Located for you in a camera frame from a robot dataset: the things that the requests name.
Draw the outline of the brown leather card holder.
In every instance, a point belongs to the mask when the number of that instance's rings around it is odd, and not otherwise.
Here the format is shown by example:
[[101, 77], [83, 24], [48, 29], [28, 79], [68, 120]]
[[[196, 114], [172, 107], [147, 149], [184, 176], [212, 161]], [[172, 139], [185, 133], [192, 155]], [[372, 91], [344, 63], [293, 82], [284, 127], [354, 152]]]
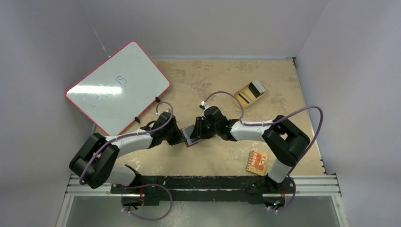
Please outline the brown leather card holder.
[[181, 129], [181, 133], [185, 137], [185, 140], [186, 140], [185, 141], [186, 147], [191, 147], [191, 146], [193, 146], [193, 145], [195, 145], [195, 144], [197, 144], [197, 143], [202, 141], [201, 139], [197, 139], [197, 138], [191, 139], [190, 138], [190, 135], [194, 131], [194, 128], [195, 128], [194, 125], [189, 125], [189, 126], [186, 126], [186, 127]]

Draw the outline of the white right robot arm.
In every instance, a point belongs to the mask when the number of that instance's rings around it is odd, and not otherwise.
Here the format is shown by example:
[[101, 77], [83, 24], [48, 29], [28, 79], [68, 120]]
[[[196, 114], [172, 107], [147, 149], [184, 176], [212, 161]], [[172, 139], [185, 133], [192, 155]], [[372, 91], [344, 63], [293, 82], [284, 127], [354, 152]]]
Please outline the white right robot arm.
[[276, 157], [265, 180], [270, 192], [278, 192], [283, 188], [284, 179], [298, 164], [311, 142], [302, 130], [283, 115], [265, 122], [243, 122], [227, 119], [218, 107], [211, 106], [196, 118], [189, 138], [206, 140], [215, 135], [226, 141], [252, 140], [267, 144]]

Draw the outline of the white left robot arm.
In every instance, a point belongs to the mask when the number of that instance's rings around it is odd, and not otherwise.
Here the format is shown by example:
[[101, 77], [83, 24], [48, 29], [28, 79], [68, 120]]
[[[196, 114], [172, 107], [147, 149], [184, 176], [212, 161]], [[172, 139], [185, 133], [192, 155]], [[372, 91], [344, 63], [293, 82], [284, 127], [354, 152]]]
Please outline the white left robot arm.
[[162, 112], [157, 120], [131, 133], [119, 136], [93, 133], [73, 157], [69, 168], [79, 176], [80, 184], [87, 184], [92, 189], [104, 183], [115, 183], [122, 184], [128, 193], [136, 193], [141, 187], [141, 180], [135, 177], [137, 172], [131, 167], [115, 166], [117, 158], [153, 148], [163, 141], [170, 146], [186, 141], [175, 116], [168, 112]]

